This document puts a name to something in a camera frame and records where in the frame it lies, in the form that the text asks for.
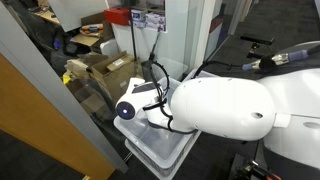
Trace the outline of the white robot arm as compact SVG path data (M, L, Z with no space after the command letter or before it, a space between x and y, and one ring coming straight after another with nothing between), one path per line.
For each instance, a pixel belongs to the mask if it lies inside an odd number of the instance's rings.
M160 84L132 78L116 113L123 120L144 113L151 125L172 132L262 139L269 151L319 169L319 43L301 43L241 69L261 78L194 74L170 98Z

